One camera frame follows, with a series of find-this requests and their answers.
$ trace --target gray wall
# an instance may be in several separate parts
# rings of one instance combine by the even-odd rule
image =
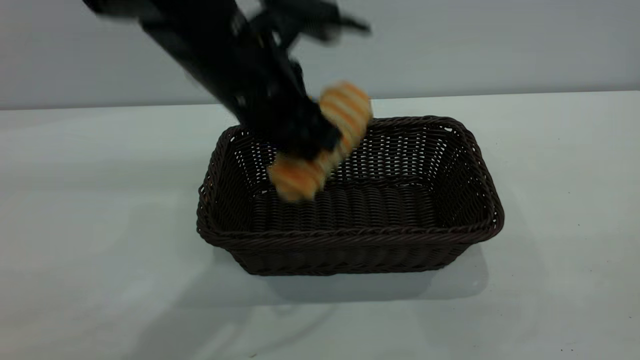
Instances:
[[[301,42],[315,94],[342,78],[374,97],[640,88],[640,0],[340,4],[374,36]],[[0,108],[202,102],[213,100],[136,26],[81,0],[0,1]]]

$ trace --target white table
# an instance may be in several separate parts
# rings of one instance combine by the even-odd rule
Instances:
[[[439,272],[253,277],[195,231],[220,106],[0,111],[0,359],[640,358],[640,92],[374,109],[474,132],[498,237]]]

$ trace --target wicker basket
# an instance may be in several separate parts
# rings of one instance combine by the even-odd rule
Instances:
[[[231,127],[200,187],[198,233],[249,273],[332,275],[442,268],[495,236],[504,212],[476,139],[451,118],[374,120],[314,202],[286,204],[275,149]]]

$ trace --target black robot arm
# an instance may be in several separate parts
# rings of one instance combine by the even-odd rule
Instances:
[[[340,133],[309,99],[289,57],[298,35],[322,42],[368,32],[320,0],[263,0],[247,20],[234,0],[84,0],[98,15],[135,19],[238,121],[280,150],[313,158]]]

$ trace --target bread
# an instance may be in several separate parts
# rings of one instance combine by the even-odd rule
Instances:
[[[268,173],[284,201],[313,200],[324,188],[331,171],[360,145],[372,118],[369,96],[346,81],[327,88],[320,97],[319,106],[327,120],[340,130],[342,138],[333,151],[321,151],[312,161],[281,152],[276,154]]]

